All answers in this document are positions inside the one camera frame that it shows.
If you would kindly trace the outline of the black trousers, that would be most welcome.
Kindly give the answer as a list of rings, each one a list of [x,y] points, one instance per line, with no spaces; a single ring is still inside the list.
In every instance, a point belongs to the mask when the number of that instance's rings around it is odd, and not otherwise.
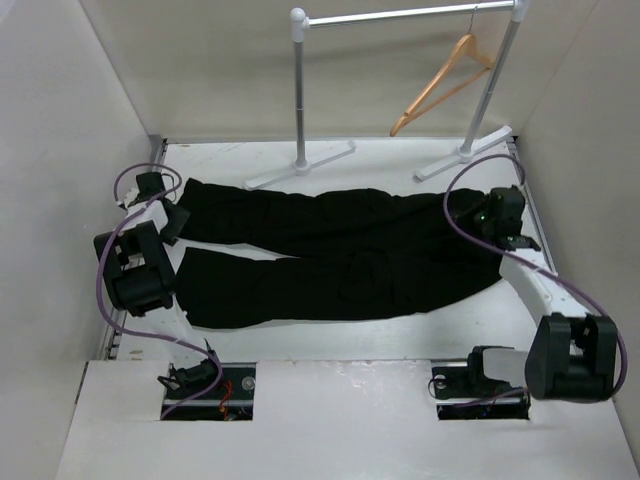
[[[484,291],[501,259],[465,240],[484,194],[316,196],[189,180],[176,299],[205,329],[272,320],[363,321],[428,313]]]

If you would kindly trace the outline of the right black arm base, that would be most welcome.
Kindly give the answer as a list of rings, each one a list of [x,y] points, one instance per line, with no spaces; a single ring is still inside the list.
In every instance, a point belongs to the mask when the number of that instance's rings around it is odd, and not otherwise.
[[[489,379],[462,364],[431,368],[427,383],[439,420],[528,420],[531,400],[522,387]]]

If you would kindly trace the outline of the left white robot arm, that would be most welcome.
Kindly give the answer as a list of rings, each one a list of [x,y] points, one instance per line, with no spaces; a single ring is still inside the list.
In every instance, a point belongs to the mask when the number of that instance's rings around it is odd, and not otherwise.
[[[165,342],[179,365],[170,366],[159,382],[179,399],[210,399],[223,390],[225,376],[215,351],[196,335],[177,304],[177,279],[168,248],[176,243],[188,214],[167,198],[181,186],[180,175],[174,170],[167,175],[174,181],[170,187],[160,172],[137,175],[137,192],[117,202],[125,211],[124,220],[94,238],[99,261],[97,303],[103,308],[107,295],[115,309],[136,318],[162,311],[162,318],[148,322],[148,332],[118,325],[114,329]]]

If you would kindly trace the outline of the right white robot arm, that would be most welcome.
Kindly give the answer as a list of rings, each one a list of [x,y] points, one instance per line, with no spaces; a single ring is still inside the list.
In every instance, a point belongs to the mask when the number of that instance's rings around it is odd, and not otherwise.
[[[521,234],[520,190],[494,188],[474,216],[481,239],[502,255],[499,273],[516,291],[537,330],[527,351],[488,347],[464,370],[464,384],[483,396],[500,381],[537,400],[598,402],[614,393],[618,331],[611,318],[587,310],[546,269],[535,240]]]

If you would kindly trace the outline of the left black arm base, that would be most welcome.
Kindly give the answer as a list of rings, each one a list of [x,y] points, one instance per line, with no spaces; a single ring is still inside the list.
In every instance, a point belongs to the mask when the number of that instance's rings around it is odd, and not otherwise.
[[[204,377],[204,368],[178,369],[159,376],[164,387],[161,419],[164,421],[251,421],[254,414],[257,365],[255,363],[223,363],[223,375],[216,387],[206,394],[172,407],[184,398],[210,386],[216,378]]]

